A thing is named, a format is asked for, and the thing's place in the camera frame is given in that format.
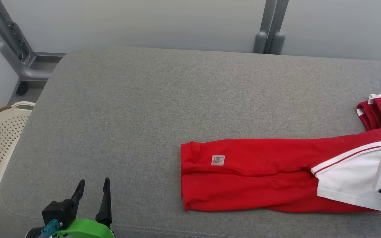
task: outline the basket handle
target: basket handle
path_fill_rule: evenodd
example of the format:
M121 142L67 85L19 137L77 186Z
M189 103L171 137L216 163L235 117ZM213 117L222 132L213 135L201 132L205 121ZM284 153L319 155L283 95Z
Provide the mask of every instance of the basket handle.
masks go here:
M24 109L19 109L17 107L18 106L31 106L31 107L35 107L35 105L36 105L35 103L30 102L30 101L19 101L19 102L15 103L15 104L12 104L11 108L12 109L17 109L17 110L24 110Z

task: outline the gray metal frame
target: gray metal frame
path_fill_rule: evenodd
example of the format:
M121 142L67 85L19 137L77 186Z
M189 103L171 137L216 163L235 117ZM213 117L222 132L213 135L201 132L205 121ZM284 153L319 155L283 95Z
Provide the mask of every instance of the gray metal frame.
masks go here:
M51 72L29 67L36 59L29 43L0 1L0 51L21 80L48 80Z
M281 53L285 34L280 32L289 0L266 0L260 32L255 36L254 53Z
M254 53L264 53L276 0L266 0L260 32L255 35Z
M67 53L35 52L37 56L64 57Z
M281 53L286 35L283 32L280 32L280 29L288 3L289 0L277 0L269 35L267 36L266 48L264 51L266 54L279 55Z

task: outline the metal leg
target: metal leg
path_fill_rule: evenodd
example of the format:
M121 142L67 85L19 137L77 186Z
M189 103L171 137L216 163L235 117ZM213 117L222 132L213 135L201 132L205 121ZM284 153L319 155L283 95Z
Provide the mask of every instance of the metal leg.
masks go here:
M0 42L0 51L22 80L47 80L51 75L49 71L34 70L24 66L6 42Z
M271 21L269 36L267 37L266 54L280 54L284 43L284 33L280 32L281 24L283 23L284 14L286 13L289 0L277 0L274 10L273 19Z
M23 49L23 56L21 58L21 62L23 62L23 65L30 67L36 55L33 52L32 47L30 47L29 42L26 41L26 38L21 32L19 26L14 21L11 21L11 20L9 20L8 23L9 23L9 27L11 31L14 33L14 35L17 36L18 38L17 41L19 42L19 44L21 45L21 48Z
M0 36L2 39L7 42L10 48L15 52L17 56L20 56L23 53L23 49L17 41L17 38L12 34L8 23L4 19L3 15L0 12Z
M260 32L255 36L254 53L262 54L265 52L267 35L269 33L271 20L273 17L275 2L276 0L266 0Z

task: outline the clothing label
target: clothing label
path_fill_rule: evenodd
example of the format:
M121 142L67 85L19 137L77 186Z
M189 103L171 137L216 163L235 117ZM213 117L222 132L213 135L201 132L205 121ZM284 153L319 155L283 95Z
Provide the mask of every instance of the clothing label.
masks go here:
M211 165L224 165L225 155L213 155L213 160L211 161Z

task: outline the gray fabric surface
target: gray fabric surface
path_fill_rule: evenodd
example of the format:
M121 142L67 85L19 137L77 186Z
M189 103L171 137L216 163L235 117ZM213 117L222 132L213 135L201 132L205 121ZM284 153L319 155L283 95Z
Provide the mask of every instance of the gray fabric surface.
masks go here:
M150 48L82 50L49 79L0 187L14 237L86 188L93 219L111 178L117 237L381 237L381 213L185 212L179 145L364 131L355 106L381 93L381 62Z

